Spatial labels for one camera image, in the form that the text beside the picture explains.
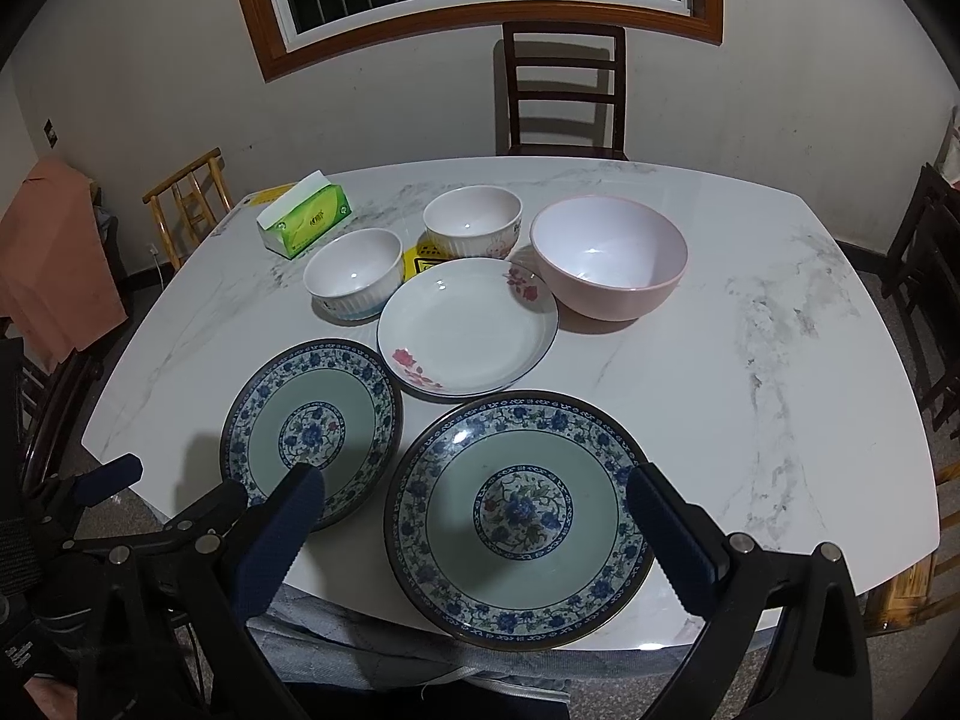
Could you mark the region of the yellow warning sticker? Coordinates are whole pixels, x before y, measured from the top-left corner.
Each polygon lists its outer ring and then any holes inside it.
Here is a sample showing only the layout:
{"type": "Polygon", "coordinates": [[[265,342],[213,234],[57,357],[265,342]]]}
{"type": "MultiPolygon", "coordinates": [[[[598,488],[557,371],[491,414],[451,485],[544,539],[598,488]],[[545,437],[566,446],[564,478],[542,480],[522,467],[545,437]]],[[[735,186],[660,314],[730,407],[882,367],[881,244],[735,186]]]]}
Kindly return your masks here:
{"type": "Polygon", "coordinates": [[[447,262],[449,255],[443,254],[436,247],[433,238],[428,232],[421,232],[420,238],[410,249],[404,252],[404,280],[410,281],[416,275],[423,271],[430,270],[433,266],[447,262]]]}

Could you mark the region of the large pink bowl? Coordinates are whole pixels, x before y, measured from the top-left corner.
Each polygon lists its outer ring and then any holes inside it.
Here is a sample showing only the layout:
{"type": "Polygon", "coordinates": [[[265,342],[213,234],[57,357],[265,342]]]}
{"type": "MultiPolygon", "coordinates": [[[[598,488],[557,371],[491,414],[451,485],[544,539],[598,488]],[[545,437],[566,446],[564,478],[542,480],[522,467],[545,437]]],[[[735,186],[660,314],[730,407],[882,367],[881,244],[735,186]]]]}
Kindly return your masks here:
{"type": "Polygon", "coordinates": [[[664,304],[690,249],[659,211],[619,197],[571,197],[539,211],[530,245],[540,277],[568,309],[599,322],[633,322],[664,304]]]}

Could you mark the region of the large blue floral plate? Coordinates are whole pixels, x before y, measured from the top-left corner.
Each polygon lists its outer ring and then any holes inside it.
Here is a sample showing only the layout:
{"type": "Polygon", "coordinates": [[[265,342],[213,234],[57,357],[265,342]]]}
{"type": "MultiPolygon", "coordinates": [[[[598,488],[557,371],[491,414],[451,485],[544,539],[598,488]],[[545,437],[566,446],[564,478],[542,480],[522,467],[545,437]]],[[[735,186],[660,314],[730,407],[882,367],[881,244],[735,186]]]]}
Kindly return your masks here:
{"type": "Polygon", "coordinates": [[[612,416],[544,390],[479,398],[410,445],[384,544],[441,631],[496,650],[583,639],[628,605],[652,551],[626,486],[646,457],[612,416]]]}

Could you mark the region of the green tissue box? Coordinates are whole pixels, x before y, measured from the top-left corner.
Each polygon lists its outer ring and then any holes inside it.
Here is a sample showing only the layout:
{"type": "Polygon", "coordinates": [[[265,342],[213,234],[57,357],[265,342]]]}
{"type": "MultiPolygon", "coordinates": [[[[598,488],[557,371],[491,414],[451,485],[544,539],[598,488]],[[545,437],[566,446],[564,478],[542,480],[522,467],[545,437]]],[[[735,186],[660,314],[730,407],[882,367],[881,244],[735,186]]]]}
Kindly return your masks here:
{"type": "Polygon", "coordinates": [[[314,171],[263,207],[257,229],[265,249],[294,259],[351,214],[342,185],[314,171]]]}

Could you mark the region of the bamboo chair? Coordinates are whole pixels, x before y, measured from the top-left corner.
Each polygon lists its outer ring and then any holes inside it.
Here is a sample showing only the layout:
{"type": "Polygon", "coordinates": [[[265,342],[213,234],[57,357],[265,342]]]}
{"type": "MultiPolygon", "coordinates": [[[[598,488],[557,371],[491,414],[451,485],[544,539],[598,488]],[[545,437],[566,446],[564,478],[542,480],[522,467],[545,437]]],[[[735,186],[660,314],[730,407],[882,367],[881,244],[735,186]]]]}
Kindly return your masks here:
{"type": "Polygon", "coordinates": [[[163,254],[176,271],[235,208],[223,168],[221,149],[210,149],[143,195],[163,254]]]}

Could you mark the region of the dark wooden chair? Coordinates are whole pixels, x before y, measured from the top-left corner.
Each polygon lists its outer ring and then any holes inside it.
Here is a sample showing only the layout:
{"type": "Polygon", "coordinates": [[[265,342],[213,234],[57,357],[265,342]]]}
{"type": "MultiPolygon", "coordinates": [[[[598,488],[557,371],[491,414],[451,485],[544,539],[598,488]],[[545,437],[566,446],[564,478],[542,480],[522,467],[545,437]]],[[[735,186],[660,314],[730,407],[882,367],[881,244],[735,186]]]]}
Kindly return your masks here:
{"type": "Polygon", "coordinates": [[[578,21],[505,21],[506,153],[626,161],[626,31],[578,21]],[[524,117],[530,103],[590,106],[594,121],[524,117]]]}

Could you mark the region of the white blue ribbed bowl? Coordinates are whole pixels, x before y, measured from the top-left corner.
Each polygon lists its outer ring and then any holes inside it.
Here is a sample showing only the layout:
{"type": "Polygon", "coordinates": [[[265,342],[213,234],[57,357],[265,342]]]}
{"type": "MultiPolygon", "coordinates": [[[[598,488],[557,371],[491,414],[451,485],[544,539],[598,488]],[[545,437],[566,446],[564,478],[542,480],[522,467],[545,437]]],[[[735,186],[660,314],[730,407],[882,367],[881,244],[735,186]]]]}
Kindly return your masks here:
{"type": "Polygon", "coordinates": [[[404,282],[404,244],[381,227],[348,232],[311,257],[302,282],[326,316],[370,319],[404,282]]]}

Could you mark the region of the dark chair at right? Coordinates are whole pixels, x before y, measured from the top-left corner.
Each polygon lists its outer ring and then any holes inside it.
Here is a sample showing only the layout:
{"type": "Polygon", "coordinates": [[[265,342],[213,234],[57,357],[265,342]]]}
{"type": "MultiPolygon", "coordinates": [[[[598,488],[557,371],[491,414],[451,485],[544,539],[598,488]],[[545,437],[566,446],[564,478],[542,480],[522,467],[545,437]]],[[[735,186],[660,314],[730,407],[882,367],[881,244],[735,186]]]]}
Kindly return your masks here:
{"type": "Polygon", "coordinates": [[[905,218],[890,245],[882,294],[907,291],[907,312],[921,310],[944,372],[919,397],[919,408],[937,408],[937,431],[958,413],[958,190],[924,164],[905,218]]]}

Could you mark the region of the white pink ribbed bowl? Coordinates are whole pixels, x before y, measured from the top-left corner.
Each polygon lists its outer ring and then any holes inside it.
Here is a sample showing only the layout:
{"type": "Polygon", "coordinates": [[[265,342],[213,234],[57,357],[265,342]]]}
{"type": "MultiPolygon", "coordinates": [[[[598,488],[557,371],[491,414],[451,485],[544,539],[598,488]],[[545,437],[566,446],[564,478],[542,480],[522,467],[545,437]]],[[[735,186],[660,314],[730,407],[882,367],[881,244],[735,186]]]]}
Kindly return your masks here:
{"type": "Polygon", "coordinates": [[[523,202],[494,185],[467,185],[439,195],[423,210],[436,249],[449,259],[505,259],[519,241],[523,202]]]}

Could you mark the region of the pink cloth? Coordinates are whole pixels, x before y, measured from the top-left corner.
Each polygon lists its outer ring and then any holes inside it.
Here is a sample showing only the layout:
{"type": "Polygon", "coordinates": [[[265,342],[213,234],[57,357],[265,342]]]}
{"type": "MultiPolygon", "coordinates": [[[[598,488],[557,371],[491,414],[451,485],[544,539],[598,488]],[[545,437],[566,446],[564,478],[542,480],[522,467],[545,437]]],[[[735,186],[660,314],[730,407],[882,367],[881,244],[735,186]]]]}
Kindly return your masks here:
{"type": "Polygon", "coordinates": [[[44,158],[2,216],[2,314],[46,371],[127,320],[93,187],[64,161],[44,158]]]}

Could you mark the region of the white rose plate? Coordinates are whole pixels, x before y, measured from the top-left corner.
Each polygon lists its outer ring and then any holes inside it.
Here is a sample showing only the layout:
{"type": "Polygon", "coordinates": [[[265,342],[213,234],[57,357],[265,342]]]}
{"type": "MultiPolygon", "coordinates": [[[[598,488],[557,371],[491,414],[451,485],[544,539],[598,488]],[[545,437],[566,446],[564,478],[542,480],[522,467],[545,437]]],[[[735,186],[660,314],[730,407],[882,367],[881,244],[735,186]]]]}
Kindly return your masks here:
{"type": "Polygon", "coordinates": [[[532,371],[558,332],[558,309],[534,271],[507,260],[441,263],[395,291],[377,322],[377,349],[417,394],[466,400],[532,371]]]}

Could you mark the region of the small blue floral plate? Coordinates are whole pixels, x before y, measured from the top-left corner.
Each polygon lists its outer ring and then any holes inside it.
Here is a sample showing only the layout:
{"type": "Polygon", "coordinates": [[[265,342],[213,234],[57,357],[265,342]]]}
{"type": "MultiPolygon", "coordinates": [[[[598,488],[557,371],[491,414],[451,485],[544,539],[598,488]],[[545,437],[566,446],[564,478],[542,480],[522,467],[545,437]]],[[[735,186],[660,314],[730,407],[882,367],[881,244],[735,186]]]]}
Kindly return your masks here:
{"type": "Polygon", "coordinates": [[[366,344],[323,338],[288,348],[241,388],[220,437],[220,472],[265,502],[298,463],[319,468],[316,530],[352,515],[394,458],[404,402],[386,363],[366,344]]]}

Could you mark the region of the dark chair at left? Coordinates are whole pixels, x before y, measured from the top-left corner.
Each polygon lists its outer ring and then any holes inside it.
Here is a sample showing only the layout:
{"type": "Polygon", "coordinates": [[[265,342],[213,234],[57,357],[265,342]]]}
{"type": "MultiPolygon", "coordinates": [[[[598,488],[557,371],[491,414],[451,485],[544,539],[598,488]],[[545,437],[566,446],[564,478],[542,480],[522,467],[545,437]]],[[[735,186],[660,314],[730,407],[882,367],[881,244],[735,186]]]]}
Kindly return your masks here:
{"type": "Polygon", "coordinates": [[[85,349],[46,372],[26,356],[25,340],[2,338],[3,504],[60,470],[80,406],[102,370],[98,356],[85,349]]]}

